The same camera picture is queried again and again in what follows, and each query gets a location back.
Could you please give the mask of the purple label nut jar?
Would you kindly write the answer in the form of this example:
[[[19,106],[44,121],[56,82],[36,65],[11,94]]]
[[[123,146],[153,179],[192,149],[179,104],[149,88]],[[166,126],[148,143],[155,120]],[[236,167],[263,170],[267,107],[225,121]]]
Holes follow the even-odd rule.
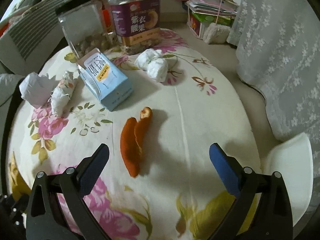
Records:
[[[135,55],[161,42],[160,0],[104,0],[123,53]]]

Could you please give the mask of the orange peel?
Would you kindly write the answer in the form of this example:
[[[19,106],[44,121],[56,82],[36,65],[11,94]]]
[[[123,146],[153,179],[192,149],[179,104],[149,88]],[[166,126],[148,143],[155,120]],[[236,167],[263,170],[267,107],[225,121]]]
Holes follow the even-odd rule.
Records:
[[[152,122],[153,112],[150,107],[144,107],[140,119],[127,119],[120,135],[120,153],[124,165],[133,178],[140,174],[140,165],[144,159],[144,138]]]

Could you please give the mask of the light blue milk carton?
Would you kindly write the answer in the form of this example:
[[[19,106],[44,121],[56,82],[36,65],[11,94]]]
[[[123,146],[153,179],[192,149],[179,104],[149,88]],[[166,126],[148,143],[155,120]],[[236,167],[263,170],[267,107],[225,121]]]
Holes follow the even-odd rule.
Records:
[[[132,94],[128,77],[98,48],[79,59],[77,65],[85,85],[107,110],[115,110]]]

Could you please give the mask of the clear jar with nuts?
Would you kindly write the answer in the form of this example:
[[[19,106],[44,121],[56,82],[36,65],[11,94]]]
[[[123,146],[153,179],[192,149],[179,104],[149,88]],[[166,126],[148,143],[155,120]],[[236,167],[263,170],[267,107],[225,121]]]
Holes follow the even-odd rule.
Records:
[[[105,52],[112,47],[99,0],[70,0],[55,10],[63,34],[77,59],[94,48]]]

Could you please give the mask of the grey striped sofa cushion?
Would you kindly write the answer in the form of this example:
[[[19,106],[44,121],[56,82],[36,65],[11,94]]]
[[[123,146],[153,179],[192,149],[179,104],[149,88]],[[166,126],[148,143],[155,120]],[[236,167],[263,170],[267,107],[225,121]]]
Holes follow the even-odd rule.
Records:
[[[10,74],[39,72],[64,38],[55,10],[69,0],[32,6],[1,36],[1,66]]]

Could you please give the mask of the rolled white tissue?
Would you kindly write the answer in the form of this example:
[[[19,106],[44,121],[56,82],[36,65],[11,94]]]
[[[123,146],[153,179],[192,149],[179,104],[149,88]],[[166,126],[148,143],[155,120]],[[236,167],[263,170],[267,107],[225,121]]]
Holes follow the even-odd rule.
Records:
[[[66,71],[64,73],[62,79],[54,88],[50,98],[53,115],[57,117],[61,117],[63,115],[63,110],[70,101],[77,83],[78,80],[74,78],[73,72]]]

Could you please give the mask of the white trash bin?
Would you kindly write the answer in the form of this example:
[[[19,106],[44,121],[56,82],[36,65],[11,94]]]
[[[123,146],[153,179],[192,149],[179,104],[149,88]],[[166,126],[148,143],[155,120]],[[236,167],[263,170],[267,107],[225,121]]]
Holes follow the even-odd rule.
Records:
[[[263,162],[264,174],[280,172],[290,199],[293,224],[306,212],[313,188],[313,157],[309,137],[300,133],[274,147]]]

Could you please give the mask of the white paper ball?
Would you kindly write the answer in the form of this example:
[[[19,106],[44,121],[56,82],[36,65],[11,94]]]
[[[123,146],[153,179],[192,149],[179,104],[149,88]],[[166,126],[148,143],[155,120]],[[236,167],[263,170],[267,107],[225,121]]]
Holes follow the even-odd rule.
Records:
[[[47,103],[55,86],[54,78],[32,72],[20,83],[19,90],[23,100],[34,108],[40,108]]]

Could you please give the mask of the yellow snack wrapper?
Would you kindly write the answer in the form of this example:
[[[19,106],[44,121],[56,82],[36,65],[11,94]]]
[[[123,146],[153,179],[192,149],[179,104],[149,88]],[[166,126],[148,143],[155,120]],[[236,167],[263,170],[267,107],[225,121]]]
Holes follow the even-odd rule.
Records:
[[[31,189],[22,178],[16,164],[14,153],[9,161],[9,183],[13,199],[17,202],[23,195],[30,196]]]

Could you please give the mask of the floral tablecloth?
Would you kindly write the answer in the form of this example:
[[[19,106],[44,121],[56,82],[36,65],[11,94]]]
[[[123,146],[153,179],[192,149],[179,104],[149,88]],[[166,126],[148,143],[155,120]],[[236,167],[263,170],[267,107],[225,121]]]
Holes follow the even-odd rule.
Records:
[[[24,102],[9,134],[7,152],[28,186],[39,171],[62,173],[100,144],[109,147],[109,161],[84,200],[112,239],[207,239],[234,201],[210,161],[213,143],[242,166],[260,169],[247,114],[231,83],[174,31],[163,29],[161,36],[158,49],[169,65],[163,83],[138,69],[135,56],[114,48],[106,55],[133,86],[114,111],[79,81],[63,117]],[[153,117],[140,174],[133,178],[121,157],[120,135],[145,107]]]

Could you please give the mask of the tied stack of papers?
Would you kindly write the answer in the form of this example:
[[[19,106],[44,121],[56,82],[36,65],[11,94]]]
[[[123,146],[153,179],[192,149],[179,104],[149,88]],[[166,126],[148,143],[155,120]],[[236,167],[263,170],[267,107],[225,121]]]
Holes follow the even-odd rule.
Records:
[[[187,25],[201,40],[211,24],[231,28],[238,10],[232,0],[188,0],[186,5]]]

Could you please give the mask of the white lace curtain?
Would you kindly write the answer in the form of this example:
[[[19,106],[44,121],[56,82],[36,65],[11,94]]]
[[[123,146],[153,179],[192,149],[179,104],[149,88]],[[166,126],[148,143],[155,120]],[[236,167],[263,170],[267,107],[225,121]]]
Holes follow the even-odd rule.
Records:
[[[259,90],[274,136],[306,133],[319,175],[319,19],[307,0],[241,0],[228,42]]]

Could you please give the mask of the white tissue wad pair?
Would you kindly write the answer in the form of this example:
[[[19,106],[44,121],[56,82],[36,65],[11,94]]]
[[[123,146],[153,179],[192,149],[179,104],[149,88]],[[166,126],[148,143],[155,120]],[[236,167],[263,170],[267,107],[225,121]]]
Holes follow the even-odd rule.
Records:
[[[169,65],[161,50],[147,49],[135,60],[135,66],[147,73],[156,82],[166,80]]]

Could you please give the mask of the white fluffy cloth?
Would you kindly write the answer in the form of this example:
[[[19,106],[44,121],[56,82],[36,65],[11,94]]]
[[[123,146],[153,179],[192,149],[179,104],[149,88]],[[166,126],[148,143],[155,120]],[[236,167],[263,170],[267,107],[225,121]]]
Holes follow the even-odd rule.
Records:
[[[206,44],[223,44],[226,42],[231,31],[231,27],[211,23],[203,35]]]

